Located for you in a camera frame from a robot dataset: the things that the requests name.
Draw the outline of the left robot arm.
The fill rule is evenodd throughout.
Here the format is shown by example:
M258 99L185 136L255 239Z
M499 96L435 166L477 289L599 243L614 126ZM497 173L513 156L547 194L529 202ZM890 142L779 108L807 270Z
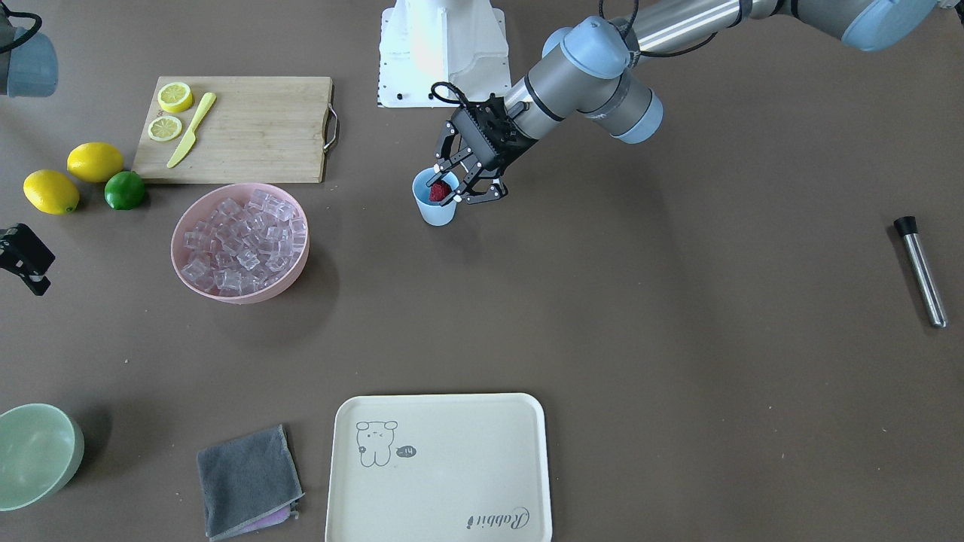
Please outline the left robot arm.
M655 134L664 104L633 76L647 59L669 59L709 44L745 20L786 15L854 49L896 44L946 1L660 1L626 17L598 13L558 29L541 58L504 96L472 100L451 82L444 102L455 106L444 124L435 164L414 188L447 183L439 206L477 205L503 198L508 167L558 124L582 114L627 144Z

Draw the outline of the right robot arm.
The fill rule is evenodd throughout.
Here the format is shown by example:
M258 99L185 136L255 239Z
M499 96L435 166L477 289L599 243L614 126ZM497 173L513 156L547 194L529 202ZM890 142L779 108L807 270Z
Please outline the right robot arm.
M57 90L59 66L50 38L41 33L42 18L11 10L1 3L1 93L3 97L49 97ZM20 278L34 295L50 287L46 273L55 260L51 250L25 224L3 227L1 267Z

